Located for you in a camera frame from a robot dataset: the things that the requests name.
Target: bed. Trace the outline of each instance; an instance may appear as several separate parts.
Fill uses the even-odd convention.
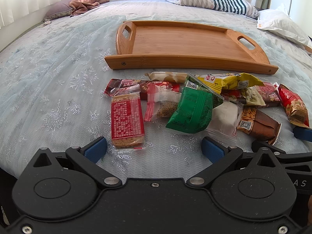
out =
[[[104,57],[116,54],[115,34],[125,20],[174,20],[226,27],[253,38],[279,70],[273,76],[297,92],[312,117],[312,58],[295,44],[256,28],[243,15],[183,7],[164,0],[115,0],[87,13],[35,28],[0,53],[0,167],[18,177],[40,147],[63,152],[84,146],[98,136],[108,141],[107,154],[97,163],[123,182],[128,177],[185,179],[211,162],[200,149],[200,132],[191,136],[165,130],[168,119],[145,122],[147,148],[114,152],[110,141],[110,98],[103,91],[111,78],[143,79],[152,69],[111,70]],[[191,74],[218,70],[174,69]],[[146,102],[142,101],[143,113]],[[287,153],[312,151],[312,144],[294,138],[282,107],[263,112],[283,123],[275,146]],[[254,139],[238,131],[238,143],[251,151]]]

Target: bamboo tray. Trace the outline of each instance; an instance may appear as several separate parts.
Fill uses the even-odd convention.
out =
[[[249,50],[239,40],[255,48]],[[111,69],[205,68],[273,75],[262,48],[233,30],[173,21],[128,21],[116,35],[117,55],[105,57]]]

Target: purple pillow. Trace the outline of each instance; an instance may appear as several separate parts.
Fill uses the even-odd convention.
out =
[[[69,7],[70,2],[71,0],[62,0],[53,4],[44,16],[43,20],[52,20],[60,17],[70,16],[72,10],[72,8]]]

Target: yellow snack package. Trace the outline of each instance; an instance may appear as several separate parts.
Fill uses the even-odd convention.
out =
[[[216,93],[220,94],[221,90],[239,90],[246,89],[255,85],[263,86],[263,82],[255,76],[248,73],[226,73],[215,75],[196,75],[205,85],[209,86]]]

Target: pillow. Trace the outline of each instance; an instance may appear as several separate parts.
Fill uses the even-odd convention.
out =
[[[312,48],[309,36],[291,20],[284,4],[281,4],[276,10],[259,11],[257,28],[268,30],[291,42]]]
[[[52,20],[60,17],[70,16],[72,9],[71,7],[69,7],[70,2],[71,0],[62,0],[53,4],[44,16],[43,20]]]
[[[193,6],[217,11],[233,12],[256,19],[257,9],[245,0],[166,0],[181,6]]]

